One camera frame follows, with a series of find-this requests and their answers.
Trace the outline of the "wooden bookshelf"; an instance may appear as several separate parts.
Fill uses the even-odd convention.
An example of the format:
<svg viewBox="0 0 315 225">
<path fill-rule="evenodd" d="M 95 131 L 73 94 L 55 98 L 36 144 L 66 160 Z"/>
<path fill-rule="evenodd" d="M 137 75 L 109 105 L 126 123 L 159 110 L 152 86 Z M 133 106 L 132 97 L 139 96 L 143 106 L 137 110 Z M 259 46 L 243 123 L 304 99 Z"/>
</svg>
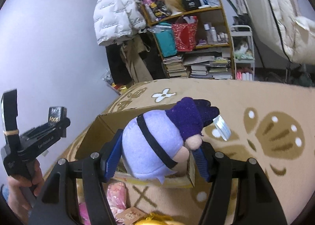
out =
<svg viewBox="0 0 315 225">
<path fill-rule="evenodd" d="M 144 5 L 142 5 L 142 11 L 145 15 L 147 25 L 151 29 L 152 27 L 156 26 L 160 23 L 169 23 L 173 24 L 175 21 L 181 17 L 181 16 L 197 16 L 198 23 L 197 23 L 197 32 L 196 32 L 196 47 L 193 51 L 203 50 L 203 49 L 209 49 L 214 47 L 229 47 L 231 48 L 231 35 L 229 26 L 226 20 L 225 11 L 223 8 L 223 4 L 221 0 L 218 0 L 220 3 L 219 6 L 216 7 L 204 7 L 204 8 L 198 8 L 197 10 L 192 11 L 186 11 L 183 13 L 179 13 L 176 15 L 171 15 L 169 17 L 164 17 L 161 20 L 152 21 L 150 18 L 150 15 L 148 13 L 148 10 Z M 208 41 L 206 30 L 203 25 L 209 25 L 209 27 L 214 27 L 216 32 L 224 33 L 225 36 L 227 36 L 227 40 L 225 42 L 220 41 Z"/>
</svg>

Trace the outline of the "yellow plush toy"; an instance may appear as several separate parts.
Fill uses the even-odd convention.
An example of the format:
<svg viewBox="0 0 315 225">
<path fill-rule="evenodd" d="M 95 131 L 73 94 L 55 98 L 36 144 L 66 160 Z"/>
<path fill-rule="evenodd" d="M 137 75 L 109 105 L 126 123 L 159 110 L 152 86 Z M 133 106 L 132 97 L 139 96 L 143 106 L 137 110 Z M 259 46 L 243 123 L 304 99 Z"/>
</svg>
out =
<svg viewBox="0 0 315 225">
<path fill-rule="evenodd" d="M 174 220 L 173 217 L 158 213 L 149 213 L 149 215 L 141 218 L 134 225 L 185 225 L 182 222 Z"/>
</svg>

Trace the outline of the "brown bear paper tag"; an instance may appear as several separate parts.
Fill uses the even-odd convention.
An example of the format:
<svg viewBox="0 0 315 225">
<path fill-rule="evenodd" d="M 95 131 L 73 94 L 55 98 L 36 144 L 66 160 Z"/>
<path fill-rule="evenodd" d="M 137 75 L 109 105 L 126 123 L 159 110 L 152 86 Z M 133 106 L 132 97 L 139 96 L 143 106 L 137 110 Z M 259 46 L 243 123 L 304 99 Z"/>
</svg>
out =
<svg viewBox="0 0 315 225">
<path fill-rule="evenodd" d="M 131 225 L 147 214 L 136 207 L 130 207 L 116 215 L 116 224 Z"/>
</svg>

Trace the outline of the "red patterned gift bag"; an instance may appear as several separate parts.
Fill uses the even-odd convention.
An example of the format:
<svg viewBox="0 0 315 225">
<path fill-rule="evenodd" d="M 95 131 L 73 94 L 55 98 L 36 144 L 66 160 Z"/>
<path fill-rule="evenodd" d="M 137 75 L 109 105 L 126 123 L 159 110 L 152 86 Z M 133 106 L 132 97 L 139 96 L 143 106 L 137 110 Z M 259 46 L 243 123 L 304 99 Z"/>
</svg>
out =
<svg viewBox="0 0 315 225">
<path fill-rule="evenodd" d="M 172 24 L 177 51 L 189 52 L 195 49 L 197 23 L 197 16 L 181 16 Z"/>
</svg>

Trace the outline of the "black box number 40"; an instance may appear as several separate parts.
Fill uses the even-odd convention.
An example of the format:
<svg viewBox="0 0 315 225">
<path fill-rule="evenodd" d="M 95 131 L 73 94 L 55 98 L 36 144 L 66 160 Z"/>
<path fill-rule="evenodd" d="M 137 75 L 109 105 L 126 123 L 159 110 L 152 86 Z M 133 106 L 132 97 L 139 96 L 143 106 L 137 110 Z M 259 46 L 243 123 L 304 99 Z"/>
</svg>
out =
<svg viewBox="0 0 315 225">
<path fill-rule="evenodd" d="M 200 0 L 182 0 L 183 7 L 186 11 L 197 10 L 200 6 Z"/>
</svg>

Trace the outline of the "white utility cart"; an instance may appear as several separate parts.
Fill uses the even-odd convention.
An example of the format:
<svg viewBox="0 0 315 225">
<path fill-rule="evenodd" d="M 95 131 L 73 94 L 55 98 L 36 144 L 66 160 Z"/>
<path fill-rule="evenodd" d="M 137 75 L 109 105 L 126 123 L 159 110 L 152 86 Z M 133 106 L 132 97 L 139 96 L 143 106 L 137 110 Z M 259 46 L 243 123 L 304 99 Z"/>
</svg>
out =
<svg viewBox="0 0 315 225">
<path fill-rule="evenodd" d="M 232 25 L 230 35 L 235 79 L 254 81 L 255 51 L 251 27 L 248 25 Z"/>
</svg>

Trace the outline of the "beige patterned blanket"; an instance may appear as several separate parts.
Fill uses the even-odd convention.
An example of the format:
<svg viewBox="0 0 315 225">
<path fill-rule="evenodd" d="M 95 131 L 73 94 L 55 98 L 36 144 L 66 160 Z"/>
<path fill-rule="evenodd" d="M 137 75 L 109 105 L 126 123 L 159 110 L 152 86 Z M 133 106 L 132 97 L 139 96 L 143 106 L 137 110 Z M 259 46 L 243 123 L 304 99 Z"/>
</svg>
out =
<svg viewBox="0 0 315 225">
<path fill-rule="evenodd" d="M 138 83 L 97 116 L 62 156 L 84 158 L 139 113 L 170 108 L 183 97 L 207 99 L 219 108 L 231 136 L 223 140 L 210 125 L 203 140 L 229 158 L 255 158 L 289 224 L 314 224 L 314 88 L 193 78 Z"/>
</svg>

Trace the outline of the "stack of books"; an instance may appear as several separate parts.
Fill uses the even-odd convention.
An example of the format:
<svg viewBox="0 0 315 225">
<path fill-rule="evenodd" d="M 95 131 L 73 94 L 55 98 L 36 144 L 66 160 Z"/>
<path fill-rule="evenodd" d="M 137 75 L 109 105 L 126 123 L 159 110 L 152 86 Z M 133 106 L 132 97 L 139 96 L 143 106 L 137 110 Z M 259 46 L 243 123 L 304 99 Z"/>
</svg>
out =
<svg viewBox="0 0 315 225">
<path fill-rule="evenodd" d="M 187 78 L 190 71 L 183 65 L 184 55 L 178 54 L 175 56 L 167 57 L 162 60 L 166 67 L 167 74 L 170 78 L 185 77 Z"/>
</svg>

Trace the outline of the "lavender plush doll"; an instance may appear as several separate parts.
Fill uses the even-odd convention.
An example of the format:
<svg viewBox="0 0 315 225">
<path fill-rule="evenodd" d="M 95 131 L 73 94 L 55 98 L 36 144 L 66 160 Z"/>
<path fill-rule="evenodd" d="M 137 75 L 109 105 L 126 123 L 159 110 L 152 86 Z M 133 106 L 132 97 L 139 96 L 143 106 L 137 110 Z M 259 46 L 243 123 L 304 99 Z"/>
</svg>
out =
<svg viewBox="0 0 315 225">
<path fill-rule="evenodd" d="M 213 124 L 228 140 L 231 130 L 220 110 L 204 99 L 184 97 L 172 108 L 151 110 L 133 118 L 122 133 L 122 159 L 130 175 L 139 180 L 164 179 L 176 174 L 201 147 L 202 130 Z"/>
</svg>

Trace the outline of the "white puffer jacket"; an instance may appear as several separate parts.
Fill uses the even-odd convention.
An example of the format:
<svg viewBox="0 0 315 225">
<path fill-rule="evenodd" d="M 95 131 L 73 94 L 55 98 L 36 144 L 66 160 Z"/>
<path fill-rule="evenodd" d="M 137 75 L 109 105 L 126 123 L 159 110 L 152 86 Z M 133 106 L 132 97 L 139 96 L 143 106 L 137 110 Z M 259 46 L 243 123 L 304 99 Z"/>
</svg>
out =
<svg viewBox="0 0 315 225">
<path fill-rule="evenodd" d="M 98 0 L 94 9 L 94 31 L 98 45 L 120 45 L 146 28 L 136 0 Z"/>
</svg>

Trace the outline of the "teal bag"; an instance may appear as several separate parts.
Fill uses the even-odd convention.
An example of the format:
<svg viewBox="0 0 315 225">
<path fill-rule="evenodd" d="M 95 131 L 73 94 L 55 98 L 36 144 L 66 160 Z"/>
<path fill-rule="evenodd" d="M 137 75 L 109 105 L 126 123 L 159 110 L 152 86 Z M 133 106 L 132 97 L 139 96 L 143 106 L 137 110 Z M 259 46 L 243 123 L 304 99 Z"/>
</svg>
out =
<svg viewBox="0 0 315 225">
<path fill-rule="evenodd" d="M 160 23 L 153 27 L 163 58 L 177 54 L 172 26 L 169 23 Z"/>
</svg>

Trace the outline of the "pink plastic-wrapped soft item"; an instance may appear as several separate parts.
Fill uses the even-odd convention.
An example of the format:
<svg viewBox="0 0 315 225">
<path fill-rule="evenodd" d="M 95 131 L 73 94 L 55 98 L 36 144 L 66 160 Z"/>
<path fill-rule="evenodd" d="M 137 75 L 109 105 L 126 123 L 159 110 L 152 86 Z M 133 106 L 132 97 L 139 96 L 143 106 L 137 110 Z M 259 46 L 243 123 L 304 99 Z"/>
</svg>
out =
<svg viewBox="0 0 315 225">
<path fill-rule="evenodd" d="M 106 197 L 114 218 L 127 209 L 127 189 L 123 182 L 114 182 L 107 186 Z M 91 224 L 86 203 L 79 203 L 79 211 L 83 224 Z"/>
</svg>

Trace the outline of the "open cardboard box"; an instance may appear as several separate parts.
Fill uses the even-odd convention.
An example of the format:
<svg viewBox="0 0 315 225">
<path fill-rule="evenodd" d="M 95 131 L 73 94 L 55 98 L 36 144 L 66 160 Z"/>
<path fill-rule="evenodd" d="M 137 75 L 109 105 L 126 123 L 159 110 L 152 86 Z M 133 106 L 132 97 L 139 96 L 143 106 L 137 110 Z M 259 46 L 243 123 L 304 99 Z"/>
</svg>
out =
<svg viewBox="0 0 315 225">
<path fill-rule="evenodd" d="M 164 179 L 164 182 L 154 180 L 139 180 L 127 172 L 120 172 L 124 168 L 121 157 L 122 131 L 129 121 L 139 114 L 153 109 L 170 109 L 173 105 L 157 105 L 141 108 L 125 109 L 120 112 L 110 112 L 98 115 L 90 125 L 78 150 L 75 154 L 76 160 L 91 158 L 94 153 L 99 154 L 99 159 L 104 160 L 101 164 L 100 176 L 102 179 L 112 179 L 140 186 L 156 186 L 164 188 L 193 188 L 195 186 L 195 167 L 193 157 L 190 156 L 186 164 L 181 165 L 179 172 Z"/>
</svg>

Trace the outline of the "cream hanging duvet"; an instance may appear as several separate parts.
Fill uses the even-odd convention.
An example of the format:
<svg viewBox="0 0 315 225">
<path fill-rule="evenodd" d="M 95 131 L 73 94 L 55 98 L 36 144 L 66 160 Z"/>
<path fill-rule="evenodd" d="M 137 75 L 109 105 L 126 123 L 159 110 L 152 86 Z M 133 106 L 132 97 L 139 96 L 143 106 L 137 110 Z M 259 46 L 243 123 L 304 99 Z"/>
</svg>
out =
<svg viewBox="0 0 315 225">
<path fill-rule="evenodd" d="M 299 13 L 297 0 L 269 0 L 284 53 L 291 62 L 314 65 L 314 21 Z"/>
</svg>

